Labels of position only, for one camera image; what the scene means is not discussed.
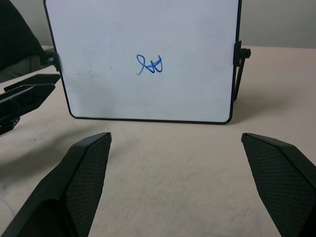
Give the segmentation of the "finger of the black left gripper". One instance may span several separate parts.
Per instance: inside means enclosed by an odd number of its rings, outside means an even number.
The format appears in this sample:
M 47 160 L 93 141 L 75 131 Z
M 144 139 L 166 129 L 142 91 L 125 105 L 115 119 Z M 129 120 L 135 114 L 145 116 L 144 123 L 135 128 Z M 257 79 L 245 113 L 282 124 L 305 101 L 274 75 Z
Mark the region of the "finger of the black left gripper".
M 59 79 L 59 74 L 37 74 L 5 87 L 4 91 L 10 91 L 22 85 L 56 84 Z
M 54 89 L 54 84 L 21 85 L 1 94 L 0 118 L 15 119 L 37 109 Z

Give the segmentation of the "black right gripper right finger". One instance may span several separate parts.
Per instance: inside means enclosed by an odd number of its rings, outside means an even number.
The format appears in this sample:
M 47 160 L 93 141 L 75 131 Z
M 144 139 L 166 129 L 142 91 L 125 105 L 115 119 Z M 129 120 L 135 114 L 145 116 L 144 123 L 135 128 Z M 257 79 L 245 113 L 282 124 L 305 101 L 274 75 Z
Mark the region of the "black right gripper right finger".
M 316 235 L 316 167 L 295 146 L 242 134 L 259 197 L 283 237 Z

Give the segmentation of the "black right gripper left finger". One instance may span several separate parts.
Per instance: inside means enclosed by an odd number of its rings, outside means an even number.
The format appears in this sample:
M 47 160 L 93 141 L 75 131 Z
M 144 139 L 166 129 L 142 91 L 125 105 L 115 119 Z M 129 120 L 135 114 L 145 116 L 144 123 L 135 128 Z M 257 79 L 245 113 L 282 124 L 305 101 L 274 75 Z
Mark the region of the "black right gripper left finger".
M 112 135 L 73 144 L 36 186 L 4 237 L 87 237 L 102 195 Z

